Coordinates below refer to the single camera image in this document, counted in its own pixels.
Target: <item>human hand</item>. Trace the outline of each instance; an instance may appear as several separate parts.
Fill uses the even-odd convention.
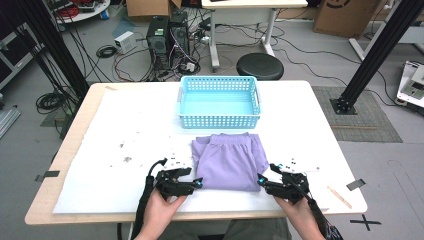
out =
[[[324,239],[306,198],[302,198],[296,204],[279,197],[274,197],[274,199],[287,214],[293,227],[303,240]]]
[[[159,190],[154,189],[146,205],[143,227],[134,240],[158,239],[186,198],[187,196],[181,196],[170,202],[169,197],[165,201]]]

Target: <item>black strap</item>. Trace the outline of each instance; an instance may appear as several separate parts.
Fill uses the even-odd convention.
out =
[[[133,240],[141,231],[141,227],[144,222],[144,211],[146,210],[147,202],[149,201],[150,194],[153,191],[153,184],[155,178],[153,176],[146,177],[146,185],[144,187],[143,195],[141,195],[140,201],[138,203],[137,212],[135,214],[134,227],[131,234],[131,240]]]

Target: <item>black cross mark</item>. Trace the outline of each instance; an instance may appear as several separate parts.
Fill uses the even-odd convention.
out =
[[[370,226],[368,224],[378,224],[381,225],[381,222],[376,222],[376,221],[367,221],[367,218],[365,218],[365,215],[362,214],[362,218],[364,219],[364,221],[360,221],[360,220],[350,220],[351,223],[363,223],[365,224],[365,226],[367,227],[368,231],[371,231]]]

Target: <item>person's left hand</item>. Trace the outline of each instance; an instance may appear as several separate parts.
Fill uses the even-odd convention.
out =
[[[171,198],[165,201],[159,190],[154,189],[144,212],[143,227],[135,240],[158,239],[186,198],[181,196],[173,202],[170,202]]]

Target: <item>person's right hand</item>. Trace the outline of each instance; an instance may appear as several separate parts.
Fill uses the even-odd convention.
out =
[[[274,199],[286,212],[293,227],[303,240],[324,239],[306,198],[302,198],[296,204],[279,197],[274,197]]]

